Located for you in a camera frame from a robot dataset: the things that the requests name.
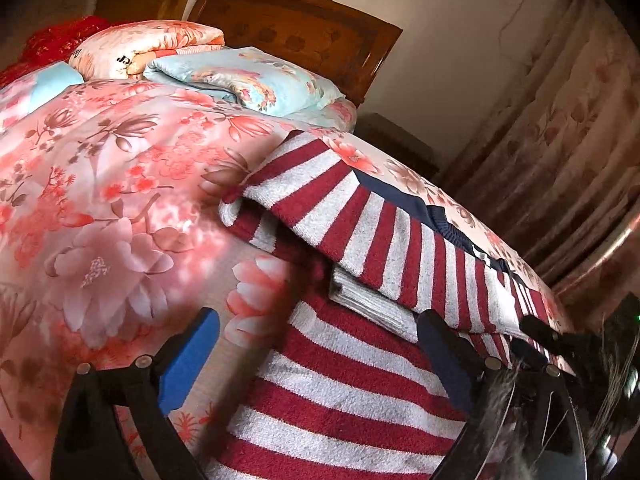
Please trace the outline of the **red striped knit sweater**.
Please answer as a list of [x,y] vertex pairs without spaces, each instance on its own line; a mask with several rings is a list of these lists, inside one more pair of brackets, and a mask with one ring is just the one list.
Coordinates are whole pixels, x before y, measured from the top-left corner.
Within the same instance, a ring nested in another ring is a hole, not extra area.
[[464,425],[418,346],[434,311],[506,359],[552,301],[398,205],[394,189],[295,130],[220,203],[237,237],[314,278],[209,464],[216,479],[426,479]]

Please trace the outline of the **floral curtain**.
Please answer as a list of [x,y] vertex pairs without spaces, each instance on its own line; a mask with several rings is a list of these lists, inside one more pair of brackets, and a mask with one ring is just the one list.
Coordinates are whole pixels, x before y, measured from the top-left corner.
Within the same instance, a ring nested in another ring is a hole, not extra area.
[[639,51],[604,0],[561,0],[527,72],[440,175],[577,328],[639,290]]

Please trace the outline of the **pink floral bed sheet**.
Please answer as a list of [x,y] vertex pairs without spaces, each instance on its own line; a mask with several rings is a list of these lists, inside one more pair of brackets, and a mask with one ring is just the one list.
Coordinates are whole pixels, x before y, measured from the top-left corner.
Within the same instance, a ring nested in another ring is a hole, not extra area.
[[79,365],[221,331],[169,411],[212,479],[425,479],[462,429],[414,344],[336,304],[334,266],[435,308],[482,356],[567,322],[482,222],[352,134],[201,92],[98,80],[1,107],[1,431],[49,477]]

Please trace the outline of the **dark wooden nightstand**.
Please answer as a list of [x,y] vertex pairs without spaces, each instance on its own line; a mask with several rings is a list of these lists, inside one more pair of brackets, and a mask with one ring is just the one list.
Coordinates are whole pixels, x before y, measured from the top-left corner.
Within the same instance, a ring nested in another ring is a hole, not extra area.
[[359,115],[354,133],[422,177],[431,179],[438,173],[433,149],[378,113]]

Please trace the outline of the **blue pink pillow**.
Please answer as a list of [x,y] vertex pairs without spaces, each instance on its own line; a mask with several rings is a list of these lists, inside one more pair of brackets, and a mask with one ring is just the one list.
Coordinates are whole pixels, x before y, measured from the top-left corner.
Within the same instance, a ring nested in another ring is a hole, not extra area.
[[6,131],[67,87],[83,81],[84,78],[73,67],[57,62],[7,84],[0,94],[1,131]]

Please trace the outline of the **pink floral folded quilt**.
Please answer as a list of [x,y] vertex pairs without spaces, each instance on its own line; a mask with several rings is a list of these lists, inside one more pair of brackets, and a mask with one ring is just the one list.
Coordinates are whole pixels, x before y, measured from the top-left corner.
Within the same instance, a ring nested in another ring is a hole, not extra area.
[[82,42],[68,64],[89,79],[136,79],[156,58],[220,50],[224,32],[188,21],[151,20],[103,29]]

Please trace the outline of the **light blue floral quilt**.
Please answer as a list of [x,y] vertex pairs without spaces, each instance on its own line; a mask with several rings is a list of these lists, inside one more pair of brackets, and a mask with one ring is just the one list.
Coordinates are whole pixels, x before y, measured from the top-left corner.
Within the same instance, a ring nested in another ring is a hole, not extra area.
[[143,77],[276,117],[321,110],[344,96],[329,79],[255,47],[164,56],[149,62]]

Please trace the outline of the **red bedding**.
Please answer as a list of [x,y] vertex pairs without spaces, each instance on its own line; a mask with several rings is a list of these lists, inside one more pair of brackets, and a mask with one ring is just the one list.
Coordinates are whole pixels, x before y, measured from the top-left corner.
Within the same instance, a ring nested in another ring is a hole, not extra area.
[[1,87],[52,63],[66,62],[83,41],[109,27],[105,18],[89,15],[34,32],[18,61],[1,71]]

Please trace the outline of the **large wooden headboard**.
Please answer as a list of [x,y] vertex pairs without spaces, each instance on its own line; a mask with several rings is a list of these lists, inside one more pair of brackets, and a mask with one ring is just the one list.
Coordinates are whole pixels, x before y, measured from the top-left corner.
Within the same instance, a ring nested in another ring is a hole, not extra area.
[[329,79],[355,105],[402,33],[334,0],[196,0],[189,20],[221,29],[228,47],[256,47]]

